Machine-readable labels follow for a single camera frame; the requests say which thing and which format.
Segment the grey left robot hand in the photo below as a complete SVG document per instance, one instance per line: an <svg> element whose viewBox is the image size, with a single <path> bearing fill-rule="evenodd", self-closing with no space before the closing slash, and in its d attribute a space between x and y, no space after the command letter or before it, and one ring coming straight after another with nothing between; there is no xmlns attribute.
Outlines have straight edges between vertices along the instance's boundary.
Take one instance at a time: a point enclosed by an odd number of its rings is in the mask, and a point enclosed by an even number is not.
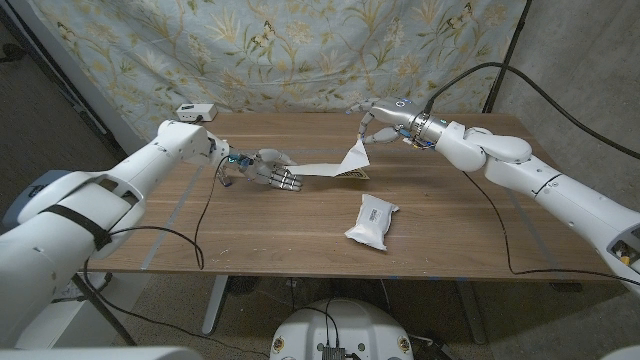
<svg viewBox="0 0 640 360"><path fill-rule="evenodd" d="M238 170L248 180L297 192L302 187L301 177L288 169L288 166L295 165L296 162L288 155L275 149L260 149L252 155L240 154L237 161Z"/></svg>

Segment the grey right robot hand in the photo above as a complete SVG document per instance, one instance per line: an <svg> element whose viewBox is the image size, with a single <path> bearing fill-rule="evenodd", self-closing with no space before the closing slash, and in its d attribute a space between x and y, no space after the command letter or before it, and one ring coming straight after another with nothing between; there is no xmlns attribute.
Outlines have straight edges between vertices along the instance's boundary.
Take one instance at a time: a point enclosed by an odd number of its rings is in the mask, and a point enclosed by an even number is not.
<svg viewBox="0 0 640 360"><path fill-rule="evenodd" d="M351 106L346 113L364 113L357 132L364 144L386 144L409 137L422 108L406 98L370 98ZM387 124L387 127L367 135L373 120Z"/></svg>

